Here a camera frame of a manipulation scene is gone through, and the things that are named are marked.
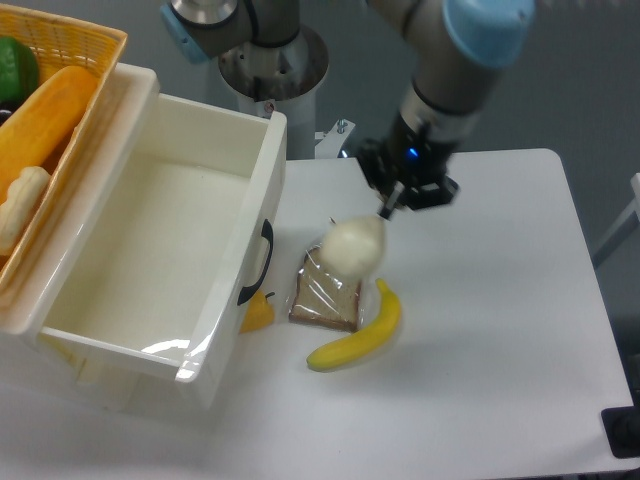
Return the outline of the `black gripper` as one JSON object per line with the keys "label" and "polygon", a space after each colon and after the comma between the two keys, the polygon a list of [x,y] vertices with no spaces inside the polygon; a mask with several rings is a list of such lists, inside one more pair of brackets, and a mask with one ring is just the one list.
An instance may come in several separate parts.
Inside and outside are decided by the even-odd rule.
{"label": "black gripper", "polygon": [[397,119],[386,138],[359,144],[356,159],[382,199],[382,219],[389,220],[396,209],[424,210],[456,197],[459,185],[448,176],[447,162],[458,144],[436,141],[430,134],[430,124],[412,128]]}

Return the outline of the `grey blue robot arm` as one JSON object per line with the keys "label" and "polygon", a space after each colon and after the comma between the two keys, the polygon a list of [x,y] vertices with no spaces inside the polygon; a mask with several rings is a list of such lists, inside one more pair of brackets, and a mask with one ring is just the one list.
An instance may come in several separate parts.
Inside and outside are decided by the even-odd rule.
{"label": "grey blue robot arm", "polygon": [[[502,72],[519,57],[532,1],[376,1],[374,10],[414,49],[418,65],[388,135],[356,157],[382,199],[380,215],[449,204],[447,163],[472,132]],[[193,63],[216,60],[249,113],[268,115],[312,95],[328,51],[296,1],[166,1],[160,15]]]}

